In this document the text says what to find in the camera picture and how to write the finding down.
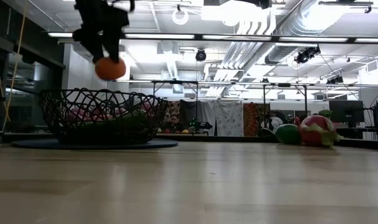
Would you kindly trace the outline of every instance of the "silver ductwork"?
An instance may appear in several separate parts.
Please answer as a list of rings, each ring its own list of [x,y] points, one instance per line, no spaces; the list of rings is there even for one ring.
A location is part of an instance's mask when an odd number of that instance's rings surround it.
[[[345,13],[344,6],[329,7],[319,5],[319,2],[320,0],[304,0],[301,2],[287,20],[276,29],[275,35],[320,35]],[[249,73],[250,69],[257,63],[279,64],[283,62],[287,56],[296,51],[296,49],[297,47],[262,44],[256,55],[246,65],[245,72]]]

